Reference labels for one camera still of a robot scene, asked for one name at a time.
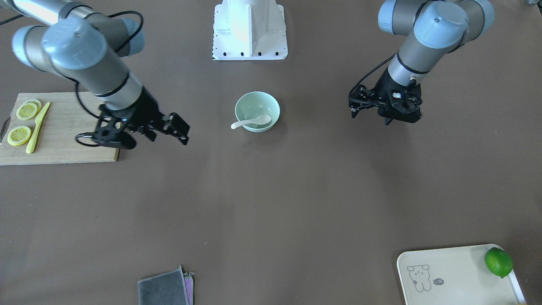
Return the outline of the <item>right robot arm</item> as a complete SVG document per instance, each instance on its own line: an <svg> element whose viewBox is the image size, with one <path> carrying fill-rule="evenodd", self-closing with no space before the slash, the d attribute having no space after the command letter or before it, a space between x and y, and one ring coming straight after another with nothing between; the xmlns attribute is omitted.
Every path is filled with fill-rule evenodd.
<svg viewBox="0 0 542 305"><path fill-rule="evenodd" d="M95 130L76 135L77 143L131 150L137 145L132 133L150 141L162 133L188 143L190 126L176 113L163 114L122 61L143 50L141 13L103 15L74 0L2 0L1 6L41 22L12 37L12 51L22 63L73 81L79 103L80 86L100 100Z"/></svg>

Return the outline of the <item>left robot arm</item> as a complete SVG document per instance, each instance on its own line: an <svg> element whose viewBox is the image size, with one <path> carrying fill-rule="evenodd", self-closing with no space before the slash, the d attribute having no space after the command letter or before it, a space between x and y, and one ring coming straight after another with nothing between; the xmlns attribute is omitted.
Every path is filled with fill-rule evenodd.
<svg viewBox="0 0 542 305"><path fill-rule="evenodd" d="M378 114L415 123L421 117L421 81L445 56L488 31L495 10L487 0L386 0L378 13L382 31L405 41L377 81Z"/></svg>

